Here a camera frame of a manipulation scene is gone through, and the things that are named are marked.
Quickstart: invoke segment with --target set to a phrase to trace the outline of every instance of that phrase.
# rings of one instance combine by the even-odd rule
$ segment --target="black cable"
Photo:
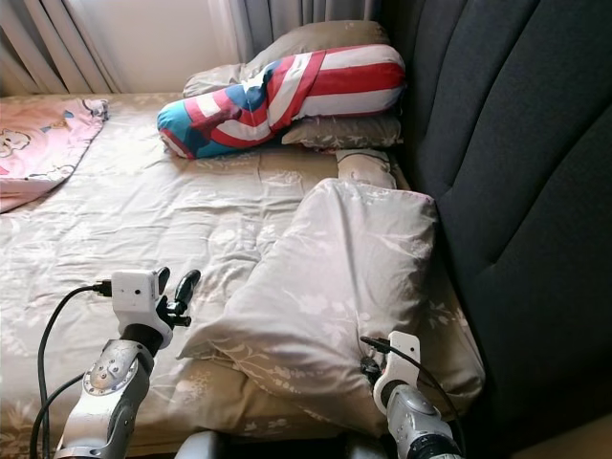
[[[42,339],[40,340],[40,345],[38,346],[38,359],[37,359],[38,390],[40,392],[40,404],[42,406],[44,406],[45,403],[47,402],[47,382],[45,381],[45,348],[47,347],[47,339],[49,339],[49,334],[51,333],[51,329],[53,328],[55,321],[57,320],[57,317],[59,316],[59,313],[61,313],[61,310],[64,309],[64,306],[66,306],[66,303],[68,303],[68,301],[70,301],[70,299],[73,296],[78,295],[81,292],[95,291],[97,288],[98,286],[88,285],[86,287],[79,287],[78,289],[72,290],[69,294],[64,296],[64,298],[59,302],[59,304],[55,308],[54,313],[51,315],[49,322],[47,323],[47,327],[45,328],[45,331],[42,334]],[[49,412],[48,411],[43,412],[42,421],[43,421],[42,423],[42,455],[44,459],[50,459],[51,457],[51,448],[50,448],[51,430],[49,426]]]
[[[426,376],[429,382],[433,384],[433,387],[440,393],[440,395],[442,395],[442,398],[447,404],[448,409],[452,413],[454,421],[457,424],[457,433],[459,434],[459,448],[461,449],[461,452],[463,453],[464,459],[467,459],[468,454],[466,452],[466,437],[463,433],[463,427],[461,426],[461,420],[459,419],[459,412],[457,411],[457,408],[455,408],[455,405],[452,403],[452,400],[448,396],[447,392],[440,385],[440,383],[433,377],[433,375],[429,373],[429,371],[424,366],[422,366],[420,362],[412,359],[409,355],[403,353],[402,351],[393,347],[392,345],[387,344],[386,342],[382,342],[378,339],[369,338],[369,337],[360,337],[360,340],[374,347],[378,351],[382,351],[385,353],[392,352],[400,356],[405,361],[409,361],[414,366],[416,366],[419,369],[419,371],[421,371],[421,373],[423,373]]]
[[[38,411],[38,414],[36,415],[36,419],[34,420],[34,424],[32,426],[32,434],[30,435],[30,459],[38,459],[38,431],[40,430],[40,424],[44,420],[45,416],[49,413],[49,406],[64,390],[66,390],[74,383],[78,383],[79,381],[81,381],[84,375],[85,373],[81,373],[80,375],[72,378],[68,382],[61,385],[53,394],[51,394],[49,398],[47,398],[47,400],[45,400],[45,403],[40,407],[40,410]]]

